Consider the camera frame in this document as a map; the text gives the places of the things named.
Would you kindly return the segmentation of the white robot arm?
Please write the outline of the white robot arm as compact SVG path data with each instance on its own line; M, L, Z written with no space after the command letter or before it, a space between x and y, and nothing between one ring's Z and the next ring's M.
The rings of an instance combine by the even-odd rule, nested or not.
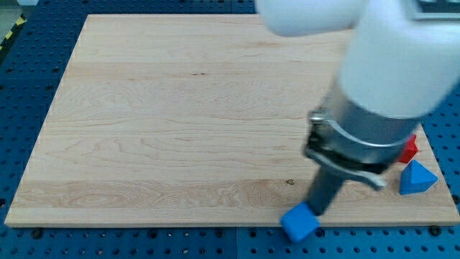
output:
M354 103L380 116L422 117L459 82L459 2L260 0L276 35L353 28L337 81Z

